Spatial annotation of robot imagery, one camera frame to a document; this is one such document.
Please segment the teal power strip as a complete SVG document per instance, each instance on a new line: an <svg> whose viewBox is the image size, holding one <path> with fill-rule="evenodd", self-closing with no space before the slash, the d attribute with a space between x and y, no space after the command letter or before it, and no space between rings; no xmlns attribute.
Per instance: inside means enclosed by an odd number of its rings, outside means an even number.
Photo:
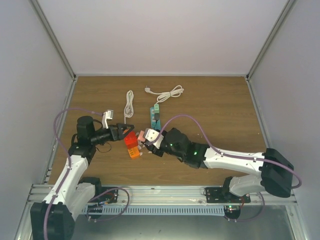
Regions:
<svg viewBox="0 0 320 240"><path fill-rule="evenodd" d="M154 130L161 130L161 121L160 121L160 107L159 104L155 104L150 108L150 124L151 128Z"/></svg>

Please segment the pink charger cube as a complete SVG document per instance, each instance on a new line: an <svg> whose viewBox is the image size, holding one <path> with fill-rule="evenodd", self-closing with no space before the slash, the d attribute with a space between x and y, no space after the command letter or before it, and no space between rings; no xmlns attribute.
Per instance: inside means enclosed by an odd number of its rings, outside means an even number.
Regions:
<svg viewBox="0 0 320 240"><path fill-rule="evenodd" d="M144 131L140 131L139 134L137 135L137 140L140 142L144 142L146 139L144 137L145 132Z"/></svg>

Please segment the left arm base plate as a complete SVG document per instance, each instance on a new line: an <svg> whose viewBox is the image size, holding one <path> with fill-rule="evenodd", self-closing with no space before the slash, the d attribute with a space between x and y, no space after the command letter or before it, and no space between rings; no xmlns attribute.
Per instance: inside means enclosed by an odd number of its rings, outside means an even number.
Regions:
<svg viewBox="0 0 320 240"><path fill-rule="evenodd" d="M102 186L98 189L92 199L89 200L90 204L107 205L118 202L119 189L117 187Z"/></svg>

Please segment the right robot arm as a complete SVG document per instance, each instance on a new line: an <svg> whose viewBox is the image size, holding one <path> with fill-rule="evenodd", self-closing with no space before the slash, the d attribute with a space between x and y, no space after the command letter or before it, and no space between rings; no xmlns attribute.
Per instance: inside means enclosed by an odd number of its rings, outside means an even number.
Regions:
<svg viewBox="0 0 320 240"><path fill-rule="evenodd" d="M221 196L228 203L262 191L279 198L291 195L294 167L274 148L256 153L215 149L209 144L189 140L176 128L163 132L148 128L140 132L138 140L152 154L174 156L195 169L226 169L244 173L241 177L225 179Z"/></svg>

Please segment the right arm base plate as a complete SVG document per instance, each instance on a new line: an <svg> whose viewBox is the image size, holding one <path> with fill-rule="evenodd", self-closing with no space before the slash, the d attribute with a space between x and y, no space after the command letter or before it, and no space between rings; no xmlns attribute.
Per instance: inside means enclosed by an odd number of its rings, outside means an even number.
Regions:
<svg viewBox="0 0 320 240"><path fill-rule="evenodd" d="M206 197L207 203L250 203L250 196L236 196L228 191L225 191L223 187L205 187L203 191L204 196Z"/></svg>

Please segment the black charger adapter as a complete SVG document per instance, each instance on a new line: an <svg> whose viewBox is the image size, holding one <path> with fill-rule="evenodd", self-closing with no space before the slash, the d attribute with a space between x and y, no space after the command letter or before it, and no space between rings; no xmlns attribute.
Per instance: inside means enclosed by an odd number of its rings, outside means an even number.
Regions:
<svg viewBox="0 0 320 240"><path fill-rule="evenodd" d="M160 114L159 113L155 113L154 116L153 116L153 120L155 122L158 122L160 120Z"/></svg>

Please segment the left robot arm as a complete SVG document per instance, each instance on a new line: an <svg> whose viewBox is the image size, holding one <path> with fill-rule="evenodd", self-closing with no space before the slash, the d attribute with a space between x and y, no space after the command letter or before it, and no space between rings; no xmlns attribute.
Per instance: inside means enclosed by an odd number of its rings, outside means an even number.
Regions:
<svg viewBox="0 0 320 240"><path fill-rule="evenodd" d="M117 200L119 187L106 189L98 177L83 177L98 145L121 141L134 129L131 124L107 125L107 119L105 113L99 129L95 129L96 120L91 116L77 120L76 134L72 137L61 174L42 202L33 203L30 209L33 239L70 240L83 210Z"/></svg>

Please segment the red charger cube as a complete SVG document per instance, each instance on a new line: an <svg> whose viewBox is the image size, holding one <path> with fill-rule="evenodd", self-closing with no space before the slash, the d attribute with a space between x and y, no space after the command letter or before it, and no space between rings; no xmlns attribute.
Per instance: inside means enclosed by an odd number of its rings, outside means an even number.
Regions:
<svg viewBox="0 0 320 240"><path fill-rule="evenodd" d="M127 147L127 149L132 149L138 146L138 139L136 136L136 133L134 131L131 131L125 138L124 143Z"/></svg>

